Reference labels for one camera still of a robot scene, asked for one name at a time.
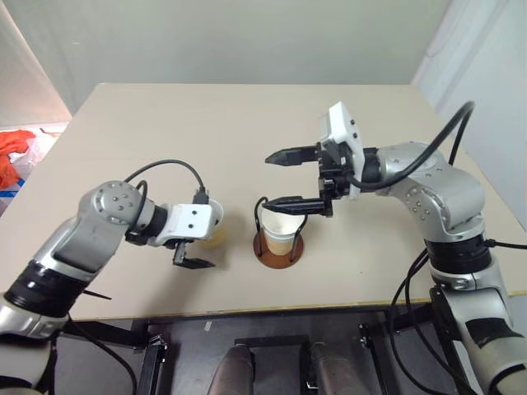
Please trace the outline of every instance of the paper cup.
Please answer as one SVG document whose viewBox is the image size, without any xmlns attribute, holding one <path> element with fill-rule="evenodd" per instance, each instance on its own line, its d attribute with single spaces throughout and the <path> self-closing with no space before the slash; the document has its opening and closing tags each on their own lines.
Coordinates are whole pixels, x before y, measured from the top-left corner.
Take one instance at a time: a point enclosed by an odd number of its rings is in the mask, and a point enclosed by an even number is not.
<svg viewBox="0 0 527 395">
<path fill-rule="evenodd" d="M 293 247 L 295 233 L 304 216 L 289 216 L 267 209 L 262 210 L 263 236 L 269 250 L 275 255 L 286 255 Z"/>
<path fill-rule="evenodd" d="M 207 239 L 199 240 L 199 244 L 205 249 L 211 249 L 222 244 L 226 238 L 226 229 L 223 225 L 223 207 L 214 199 L 208 199 L 212 207 L 212 223 L 214 224 L 211 235 Z"/>
</svg>

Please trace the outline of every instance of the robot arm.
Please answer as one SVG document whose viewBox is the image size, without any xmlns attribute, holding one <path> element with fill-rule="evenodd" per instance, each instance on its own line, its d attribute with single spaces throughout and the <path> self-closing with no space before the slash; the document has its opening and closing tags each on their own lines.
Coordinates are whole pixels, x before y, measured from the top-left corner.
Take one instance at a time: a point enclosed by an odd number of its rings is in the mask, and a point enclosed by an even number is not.
<svg viewBox="0 0 527 395">
<path fill-rule="evenodd" d="M 2 388 L 34 388 L 39 382 L 49 358 L 49 339 L 67 322 L 77 297 L 123 237 L 137 245 L 174 249 L 178 266 L 213 266 L 185 257 L 185 244 L 206 239 L 217 214 L 204 191 L 194 201 L 157 206 L 123 181 L 109 181 L 84 195 L 77 216 L 56 229 L 0 296 L 0 393 Z"/>
<path fill-rule="evenodd" d="M 359 190 L 352 178 L 369 184 L 390 179 L 427 144 L 406 142 L 363 149 L 357 125 L 342 103 L 323 117 L 322 128 L 323 136 L 315 146 L 281 150 L 266 159 L 285 166 L 318 161 L 319 197 L 280 197 L 264 207 L 291 215 L 332 216 L 334 199 L 356 199 L 359 192 L 397 198 L 416 221 L 427 246 L 437 284 L 431 290 L 432 300 L 443 304 L 445 322 L 453 328 L 455 340 L 464 343 L 483 391 L 525 393 L 527 342 L 511 329 L 500 269 L 485 245 L 480 183 L 435 151 L 396 184 Z"/>
</svg>

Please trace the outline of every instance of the red fabric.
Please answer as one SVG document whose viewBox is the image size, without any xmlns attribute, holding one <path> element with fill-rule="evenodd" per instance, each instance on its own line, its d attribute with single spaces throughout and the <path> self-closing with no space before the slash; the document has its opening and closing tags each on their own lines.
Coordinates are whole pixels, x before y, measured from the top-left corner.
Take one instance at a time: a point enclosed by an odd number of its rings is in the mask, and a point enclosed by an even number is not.
<svg viewBox="0 0 527 395">
<path fill-rule="evenodd" d="M 12 152 L 26 152 L 28 138 L 35 138 L 35 135 L 27 130 L 0 133 L 0 189 L 11 187 L 20 179 L 7 155 Z"/>
</svg>

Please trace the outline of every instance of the beige table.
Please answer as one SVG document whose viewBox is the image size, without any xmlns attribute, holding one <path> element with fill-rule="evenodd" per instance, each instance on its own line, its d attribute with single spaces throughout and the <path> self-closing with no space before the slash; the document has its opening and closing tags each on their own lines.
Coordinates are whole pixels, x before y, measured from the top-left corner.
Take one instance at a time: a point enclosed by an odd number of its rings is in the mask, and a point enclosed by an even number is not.
<svg viewBox="0 0 527 395">
<path fill-rule="evenodd" d="M 282 168 L 264 164 L 264 158 L 313 144 L 319 116 L 339 100 L 366 146 L 429 142 L 442 125 L 413 86 L 99 85 L 0 219 L 0 290 L 76 213 L 83 193 L 152 160 L 179 158 L 198 169 L 226 210 L 228 241 L 189 251 L 217 267 L 173 267 L 170 250 L 122 243 L 90 286 L 113 300 L 81 296 L 75 318 L 386 303 L 423 247 L 413 219 L 393 198 L 364 194 L 359 202 L 336 202 L 331 219 L 312 216 L 303 233 L 304 256 L 288 269 L 269 269 L 252 252 L 252 211 L 259 197 L 318 193 L 315 164 Z M 524 231 L 472 160 L 460 152 L 457 166 L 486 190 L 489 237 L 524 243 Z M 175 165 L 149 170 L 145 178 L 149 197 L 158 203 L 190 202 L 196 188 L 189 172 Z M 525 253 L 495 254 L 508 291 L 524 293 Z M 430 286 L 423 270 L 413 282 L 413 298 L 426 299 Z"/>
</svg>

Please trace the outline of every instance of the black wire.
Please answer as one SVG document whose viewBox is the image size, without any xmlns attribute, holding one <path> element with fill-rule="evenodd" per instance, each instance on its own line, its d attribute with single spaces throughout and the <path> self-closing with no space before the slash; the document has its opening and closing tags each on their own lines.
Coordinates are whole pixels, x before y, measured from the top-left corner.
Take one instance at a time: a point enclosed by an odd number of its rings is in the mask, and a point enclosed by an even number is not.
<svg viewBox="0 0 527 395">
<path fill-rule="evenodd" d="M 507 247 L 508 249 L 527 249 L 527 245 L 525 244 L 511 244 L 511 243 L 503 243 L 501 241 L 496 241 L 494 239 L 486 239 L 485 245 L 487 247 Z"/>
<path fill-rule="evenodd" d="M 415 275 L 419 270 L 422 269 L 422 267 L 425 265 L 426 260 L 424 258 L 427 256 L 427 250 L 424 249 L 416 258 L 416 260 L 413 262 L 412 266 L 410 267 L 410 272 L 412 275 Z M 440 391 L 436 391 L 434 389 L 431 389 L 429 387 L 424 386 L 421 384 L 415 377 L 408 372 L 406 369 L 406 366 L 404 366 L 403 361 L 401 360 L 401 357 L 399 356 L 399 353 L 397 351 L 397 346 L 395 345 L 395 339 L 394 339 L 394 312 L 395 312 L 395 304 L 397 303 L 397 298 L 399 295 L 401 295 L 401 291 L 404 288 L 404 285 L 406 284 L 406 279 L 401 283 L 397 291 L 395 292 L 394 298 L 392 299 L 392 302 L 389 306 L 388 310 L 388 333 L 389 333 L 389 344 L 391 345 L 392 352 L 394 353 L 395 360 L 397 361 L 397 364 L 403 371 L 403 373 L 408 377 L 408 379 L 419 389 L 424 391 L 425 393 L 430 393 L 431 395 L 448 395 L 445 393 L 442 393 Z"/>
<path fill-rule="evenodd" d="M 158 160 L 152 163 L 149 163 L 148 165 L 143 166 L 141 169 L 134 171 L 131 173 L 126 179 L 124 179 L 124 182 L 129 183 L 132 181 L 132 179 L 136 178 L 138 175 L 140 175 L 142 172 L 151 169 L 152 167 L 158 166 L 158 165 L 165 165 L 167 163 L 174 163 L 176 165 L 182 165 L 190 170 L 190 172 L 194 175 L 196 180 L 198 181 L 199 188 L 202 190 L 205 190 L 205 185 L 203 184 L 203 181 L 201 180 L 201 177 L 199 176 L 198 172 L 194 167 L 189 165 L 187 162 L 183 162 L 182 160 L 178 159 L 164 159 L 164 160 Z"/>
<path fill-rule="evenodd" d="M 69 314 L 68 314 L 68 323 L 72 325 L 77 331 L 79 331 L 79 333 L 81 333 L 85 339 L 87 339 L 89 342 L 93 343 L 95 346 L 99 347 L 102 351 L 106 352 L 108 355 L 113 357 L 126 369 L 126 371 L 128 372 L 128 375 L 130 376 L 130 379 L 132 380 L 132 395 L 137 395 L 138 380 L 136 379 L 135 373 L 133 372 L 128 362 L 124 360 L 120 355 L 118 355 L 115 351 L 111 350 L 108 346 L 103 344 L 101 341 L 99 341 L 98 339 L 93 337 L 90 333 L 86 332 L 83 328 L 77 325 L 72 320 L 72 317 Z"/>
<path fill-rule="evenodd" d="M 139 217 L 141 216 L 141 213 L 142 213 L 142 209 L 144 208 L 145 202 L 147 201 L 147 195 L 148 195 L 148 183 L 147 183 L 147 181 L 142 179 L 141 181 L 139 181 L 138 185 L 135 188 L 136 189 L 140 189 L 140 188 L 142 189 L 141 200 L 139 201 L 138 212 L 136 213 L 135 217 L 133 218 L 133 221 L 130 224 L 130 226 L 128 227 L 128 230 L 124 234 L 126 239 L 129 237 L 130 233 L 132 233 L 132 231 L 135 229 L 136 225 L 138 224 Z"/>
<path fill-rule="evenodd" d="M 472 114 L 474 109 L 474 102 L 468 101 L 465 103 L 458 111 L 454 114 L 454 116 L 448 121 L 448 123 L 445 125 L 445 127 L 439 132 L 439 134 L 434 138 L 434 140 L 430 143 L 427 148 L 419 155 L 410 165 L 405 167 L 403 170 L 398 171 L 391 177 L 387 179 L 383 179 L 382 181 L 376 182 L 376 183 L 363 183 L 359 180 L 357 180 L 355 177 L 350 177 L 349 181 L 350 183 L 360 188 L 363 191 L 376 191 L 377 189 L 383 189 L 388 188 L 402 179 L 405 179 L 408 177 L 411 173 L 413 173 L 415 170 L 419 168 L 441 145 L 441 143 L 452 133 L 455 126 L 461 122 L 461 126 L 459 127 L 458 136 L 455 139 L 454 146 L 452 147 L 452 152 L 450 153 L 450 159 L 449 163 L 452 161 L 454 162 L 455 154 L 457 152 L 457 149 L 459 147 L 459 142 L 461 141 L 461 137 L 463 136 L 464 129 L 467 125 L 467 122 L 470 119 L 470 115 Z"/>
<path fill-rule="evenodd" d="M 425 257 L 422 260 L 424 263 L 428 261 L 428 255 L 425 255 Z M 446 362 L 443 361 L 443 359 L 437 354 L 436 350 L 434 350 L 434 347 L 431 346 L 430 342 L 425 337 L 424 333 L 422 332 L 421 328 L 417 324 L 417 320 L 415 317 L 415 314 L 413 313 L 412 305 L 410 304 L 410 281 L 412 280 L 413 275 L 415 272 L 412 272 L 411 270 L 408 270 L 408 275 L 406 276 L 405 280 L 405 286 L 404 286 L 404 299 L 406 302 L 406 309 L 407 314 L 410 317 L 410 320 L 412 321 L 413 327 L 415 328 L 417 334 L 422 340 L 422 343 L 426 346 L 426 348 L 430 351 L 432 356 L 437 360 L 439 365 L 446 370 L 446 372 L 454 379 L 456 383 L 461 385 L 464 389 L 466 389 L 469 393 L 472 395 L 478 395 L 474 390 L 471 389 L 470 385 L 461 377 L 459 376 L 455 370 L 453 370 L 451 367 L 448 366 Z"/>
</svg>

